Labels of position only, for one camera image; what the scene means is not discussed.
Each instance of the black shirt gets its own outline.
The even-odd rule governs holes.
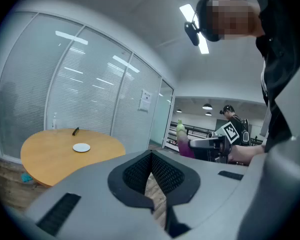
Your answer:
[[[228,122],[231,122],[231,124],[234,126],[234,128],[236,129],[236,131],[239,134],[239,138],[237,138],[232,145],[239,145],[241,146],[241,138],[242,138],[242,130],[243,130],[243,125],[241,123],[241,119],[239,118],[239,116],[237,116],[236,114],[234,114],[230,120]]]
[[[279,0],[258,0],[262,28],[265,35],[256,39],[256,46],[264,61],[264,81],[270,106],[271,120],[269,135],[265,146],[268,152],[275,144],[291,137],[288,124],[275,102],[300,66],[300,20],[290,20],[287,10]]]

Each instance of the round wooden table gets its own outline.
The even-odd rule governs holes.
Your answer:
[[[126,154],[124,146],[114,137],[79,129],[45,130],[30,136],[22,145],[21,161],[31,177],[51,187],[74,171]],[[90,145],[87,152],[76,152],[74,144]]]

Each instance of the person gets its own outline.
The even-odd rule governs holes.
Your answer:
[[[300,20],[279,0],[199,0],[196,6],[199,28],[212,42],[221,39],[255,37],[256,47],[264,59],[262,93],[269,112],[265,145],[232,146],[228,160],[249,164],[258,154],[291,137],[288,124],[276,104],[300,66]]]
[[[243,146],[242,144],[242,132],[243,132],[243,123],[239,116],[236,115],[235,109],[231,105],[225,105],[222,114],[224,117],[228,120],[228,122],[231,122],[237,133],[239,134],[239,138],[237,138],[232,145],[239,145]]]

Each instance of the white plate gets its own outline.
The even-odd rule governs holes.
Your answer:
[[[88,150],[90,150],[90,145],[85,143],[78,143],[73,145],[73,149],[77,152],[87,152]]]

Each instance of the person's arm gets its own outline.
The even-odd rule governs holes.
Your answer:
[[[241,162],[245,165],[250,164],[252,158],[255,155],[260,155],[265,153],[265,146],[232,146],[231,152],[228,155],[229,162]]]

